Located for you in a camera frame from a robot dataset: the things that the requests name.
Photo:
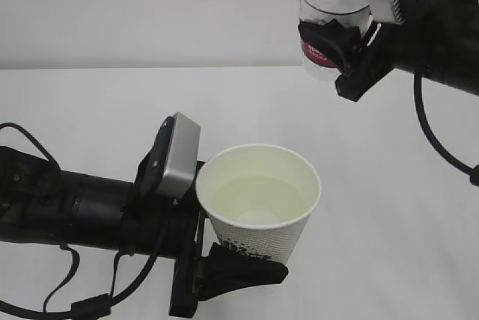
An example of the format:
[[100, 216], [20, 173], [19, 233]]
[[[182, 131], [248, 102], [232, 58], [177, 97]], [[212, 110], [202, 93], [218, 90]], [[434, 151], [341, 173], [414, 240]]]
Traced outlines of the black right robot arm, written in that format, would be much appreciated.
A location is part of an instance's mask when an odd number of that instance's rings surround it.
[[478, 94], [478, 0], [366, 2], [365, 32], [338, 19], [298, 24], [309, 59], [339, 71], [339, 96], [357, 102], [392, 70]]

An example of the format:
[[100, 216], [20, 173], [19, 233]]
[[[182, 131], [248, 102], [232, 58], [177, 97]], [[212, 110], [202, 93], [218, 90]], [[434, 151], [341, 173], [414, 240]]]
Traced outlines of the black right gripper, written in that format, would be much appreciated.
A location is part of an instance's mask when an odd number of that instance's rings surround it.
[[359, 101], [392, 70], [413, 74], [419, 67], [419, 36], [407, 26], [370, 20], [362, 34], [358, 26], [336, 19], [326, 24], [300, 20], [297, 26], [303, 55], [320, 67], [337, 69], [337, 94]]

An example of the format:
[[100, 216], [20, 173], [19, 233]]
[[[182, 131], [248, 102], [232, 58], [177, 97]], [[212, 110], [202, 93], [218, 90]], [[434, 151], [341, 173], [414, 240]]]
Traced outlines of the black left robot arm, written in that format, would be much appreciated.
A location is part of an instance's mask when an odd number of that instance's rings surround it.
[[147, 278], [158, 258], [174, 260], [169, 315], [191, 318], [198, 304], [253, 286], [279, 284], [287, 267], [268, 256], [249, 256], [214, 244], [203, 255], [206, 213], [194, 182], [200, 126], [181, 113], [167, 117], [133, 182], [60, 168], [43, 147], [37, 156], [1, 148], [1, 240], [49, 244], [68, 251], [75, 276], [76, 247], [114, 250], [117, 256], [147, 255], [134, 281], [73, 303], [69, 310], [39, 311], [1, 303], [1, 311], [21, 319], [101, 319]]

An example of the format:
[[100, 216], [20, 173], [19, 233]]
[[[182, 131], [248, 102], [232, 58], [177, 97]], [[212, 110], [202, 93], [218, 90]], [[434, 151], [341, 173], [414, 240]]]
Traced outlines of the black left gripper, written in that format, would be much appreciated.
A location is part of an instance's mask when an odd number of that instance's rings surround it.
[[278, 285], [289, 274], [286, 265], [246, 256], [214, 244], [201, 258], [204, 211], [189, 185], [182, 197], [158, 195], [153, 187], [165, 179], [158, 162], [143, 159], [123, 214], [123, 249], [147, 255], [136, 278], [123, 290], [127, 299], [147, 279], [158, 258], [174, 260], [168, 314], [192, 317], [199, 301], [255, 286]]

